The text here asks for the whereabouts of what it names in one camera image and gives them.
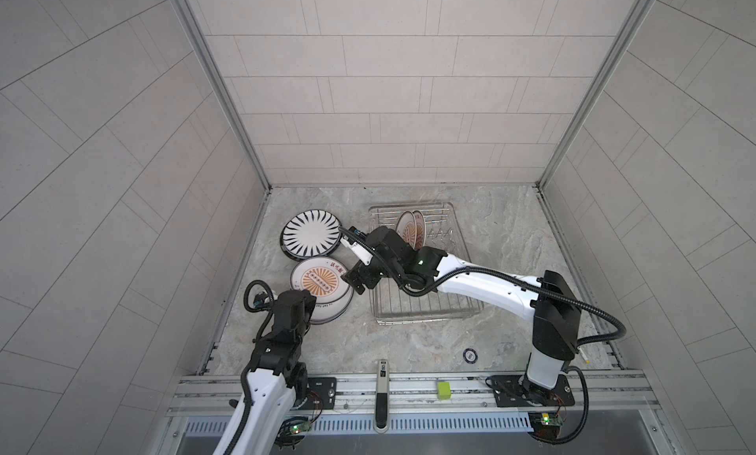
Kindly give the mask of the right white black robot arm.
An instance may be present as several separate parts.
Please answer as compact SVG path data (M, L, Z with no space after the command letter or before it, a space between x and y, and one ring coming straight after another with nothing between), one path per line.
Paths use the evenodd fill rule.
M608 312L579 301L561 275L509 275L470 264L445 250L430 246L413 249L391 228L381 226L365 234L340 228L341 242L358 263L343 280L360 295L384 278L392 279L410 297L450 293L502 308L532 325L532 350L518 385L520 397L544 406L559 376L581 347L617 340L625 325Z

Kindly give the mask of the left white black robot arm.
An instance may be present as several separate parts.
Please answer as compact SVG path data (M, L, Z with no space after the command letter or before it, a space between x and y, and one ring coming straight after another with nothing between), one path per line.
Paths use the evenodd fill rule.
M242 303L266 317L240 374L242 395L218 443L217 454L267 454L289 411L307 399L308 374L300 360L316 297L289 290L275 295L262 280L249 283Z

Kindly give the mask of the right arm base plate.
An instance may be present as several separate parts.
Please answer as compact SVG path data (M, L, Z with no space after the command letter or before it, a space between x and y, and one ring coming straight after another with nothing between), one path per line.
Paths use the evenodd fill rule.
M543 389L535 384L524 387L525 374L488 376L484 383L493 391L498 408L572 407L575 398L566 375L560 374L555 388Z

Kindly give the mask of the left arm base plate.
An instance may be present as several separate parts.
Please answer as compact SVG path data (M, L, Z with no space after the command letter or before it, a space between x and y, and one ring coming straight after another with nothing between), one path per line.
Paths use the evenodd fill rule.
M295 411L333 410L337 394L336 377L309 377L305 399L297 404Z

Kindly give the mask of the red patterned plate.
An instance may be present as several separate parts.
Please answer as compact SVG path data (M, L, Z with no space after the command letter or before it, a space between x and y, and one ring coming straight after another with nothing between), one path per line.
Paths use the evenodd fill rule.
M415 224L415 215L410 212L403 212L396 224L396 232L407 242L409 246L415 247L417 241L417 225Z
M342 279L347 271L338 260L313 257L295 266L291 272L291 287L309 291L319 305L330 305L352 294L352 288Z

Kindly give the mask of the blue striped white plate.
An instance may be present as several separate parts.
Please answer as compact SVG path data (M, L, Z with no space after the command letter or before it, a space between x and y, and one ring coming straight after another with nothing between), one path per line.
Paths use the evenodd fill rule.
M341 244L341 221L331 212L311 209L298 213L283 227L280 246L295 261L329 256Z

